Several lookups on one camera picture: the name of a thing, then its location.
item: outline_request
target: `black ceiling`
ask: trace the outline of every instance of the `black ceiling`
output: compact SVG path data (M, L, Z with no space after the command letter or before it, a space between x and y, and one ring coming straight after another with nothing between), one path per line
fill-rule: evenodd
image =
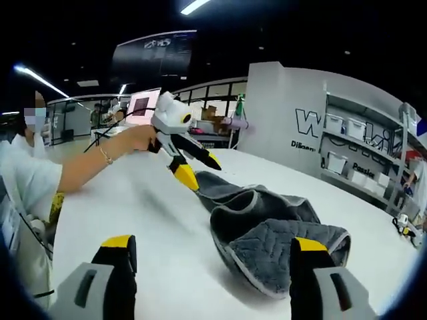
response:
M19 4L11 20L1 22L2 30L10 30L3 42L9 47L7 67L20 61L68 95L118 93L109 74L118 43L197 29L189 76L166 83L170 89L245 76L252 62L280 61L361 79L424 113L426 28L421 8L410 1L211 0L190 16L181 15L191 1ZM100 87L76 84L92 79ZM141 82L149 87L151 80ZM46 100L61 97L40 90Z

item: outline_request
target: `white table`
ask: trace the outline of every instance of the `white table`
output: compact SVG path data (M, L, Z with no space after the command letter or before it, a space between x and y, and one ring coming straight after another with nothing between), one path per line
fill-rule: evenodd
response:
M307 197L322 223L352 236L348 269L382 312L408 276L417 251L401 238L391 216L321 180L229 149L213 151L238 185L263 184ZM274 301L248 290L223 264L209 231L209 213L166 169L171 159L136 153L122 157L65 198L53 255L57 287L103 241L133 234L137 241L136 319L290 319L290 299ZM197 161L195 170L206 169Z

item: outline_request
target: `ceiling light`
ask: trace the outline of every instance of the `ceiling light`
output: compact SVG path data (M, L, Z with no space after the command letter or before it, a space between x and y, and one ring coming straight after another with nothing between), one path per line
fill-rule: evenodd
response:
M123 95L123 92L125 92L126 85L122 85L119 94Z
M77 84L80 87L98 87L98 80L86 80L86 81L78 81Z
M17 115L17 114L19 114L19 111L3 112L1 115Z
M52 90L55 90L56 92L58 92L60 95L69 98L69 95L66 95L64 92L62 92L61 90L59 90L58 88L56 88L54 85L50 84L49 82L47 82L46 80L44 80L42 77L40 77L38 74L36 74L34 71L22 66L22 65L16 65L13 67L14 70L16 72L19 73L23 73L26 75L29 75L31 77L33 77L34 79L36 79L38 82L41 82L42 84L48 86L49 88L51 88Z
M183 15L189 15L193 11L199 9L202 5L209 2L210 0L195 0L194 2L190 3L187 7L182 9L181 13Z

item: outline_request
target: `white display panel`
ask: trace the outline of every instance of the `white display panel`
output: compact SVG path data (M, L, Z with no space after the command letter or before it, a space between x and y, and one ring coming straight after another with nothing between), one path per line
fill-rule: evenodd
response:
M155 108L159 95L160 89L134 93L131 96L127 113L134 112L138 109L140 111L128 116L126 118L126 123L131 123L133 125L149 125L154 111L146 110L146 108Z

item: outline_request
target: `white wall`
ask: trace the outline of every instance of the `white wall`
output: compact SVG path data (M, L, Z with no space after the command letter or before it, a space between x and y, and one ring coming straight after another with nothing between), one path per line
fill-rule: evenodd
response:
M375 106L396 118L402 104L384 90L351 77L284 68L278 62L254 63L250 65L244 105L254 130L242 133L238 149L318 176L318 136L327 91ZM311 123L301 121L304 113ZM293 140L316 151L296 149L292 147Z

